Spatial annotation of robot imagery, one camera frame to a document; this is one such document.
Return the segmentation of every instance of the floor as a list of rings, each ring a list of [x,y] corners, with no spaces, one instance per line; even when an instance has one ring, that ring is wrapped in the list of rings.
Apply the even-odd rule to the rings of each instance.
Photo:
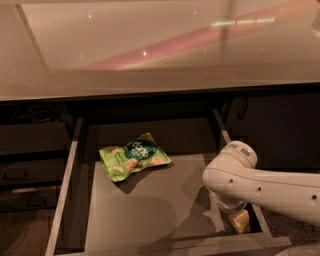
[[[0,255],[42,256],[55,210],[0,213]]]
[[[263,210],[275,237],[288,236],[292,247],[281,256],[320,255],[320,228]],[[43,256],[50,235],[54,210],[0,213],[0,255]]]

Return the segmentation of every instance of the drawer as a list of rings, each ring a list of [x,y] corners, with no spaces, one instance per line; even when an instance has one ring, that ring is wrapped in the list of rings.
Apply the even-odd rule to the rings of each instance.
[[[145,132],[172,163],[110,181],[98,150]],[[218,148],[206,117],[87,126],[78,120],[46,255],[208,255],[289,245],[271,237],[258,207],[255,233],[238,235],[213,205],[202,172]]]
[[[27,192],[13,190],[0,194],[0,212],[54,208],[57,205],[59,189],[56,187],[46,190]]]
[[[70,137],[64,122],[0,126],[0,155],[65,150]]]
[[[62,181],[65,159],[0,163],[0,186]]]

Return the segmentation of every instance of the green snack bag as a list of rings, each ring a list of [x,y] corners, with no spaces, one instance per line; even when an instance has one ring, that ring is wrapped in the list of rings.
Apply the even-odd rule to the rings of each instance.
[[[149,132],[124,147],[110,146],[99,150],[99,153],[107,176],[114,182],[123,181],[131,173],[150,166],[171,162]]]

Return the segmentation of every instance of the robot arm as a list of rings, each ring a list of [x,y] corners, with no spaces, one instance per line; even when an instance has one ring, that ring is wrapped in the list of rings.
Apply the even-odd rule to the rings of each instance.
[[[254,169],[257,156],[232,141],[207,166],[203,181],[219,208],[230,214],[246,203],[320,226],[320,175]]]

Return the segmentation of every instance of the white countertop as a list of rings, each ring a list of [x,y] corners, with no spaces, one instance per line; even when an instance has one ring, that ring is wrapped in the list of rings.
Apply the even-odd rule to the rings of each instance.
[[[0,101],[320,82],[316,0],[50,2],[0,1]]]

